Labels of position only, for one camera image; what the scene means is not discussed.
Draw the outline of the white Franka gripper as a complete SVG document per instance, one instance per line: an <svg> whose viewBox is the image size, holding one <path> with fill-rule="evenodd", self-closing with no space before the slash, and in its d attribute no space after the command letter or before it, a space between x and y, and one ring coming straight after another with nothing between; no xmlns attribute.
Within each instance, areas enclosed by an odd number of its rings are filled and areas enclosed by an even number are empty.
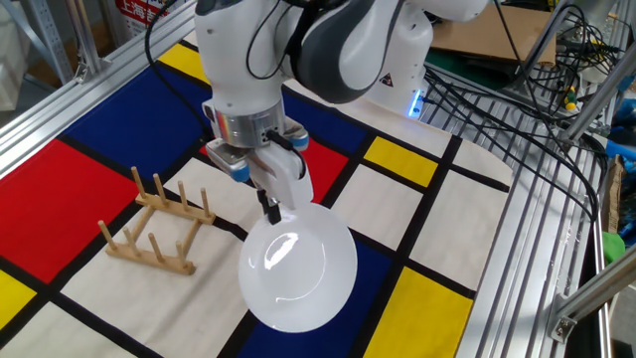
<svg viewBox="0 0 636 358"><path fill-rule="evenodd" d="M260 188L256 191L257 200L270 225L281 221L279 202L287 209L298 209L312 201L309 170L305 168L301 175L305 162L293 151L272 143L254 149L247 164L251 180Z"/></svg>

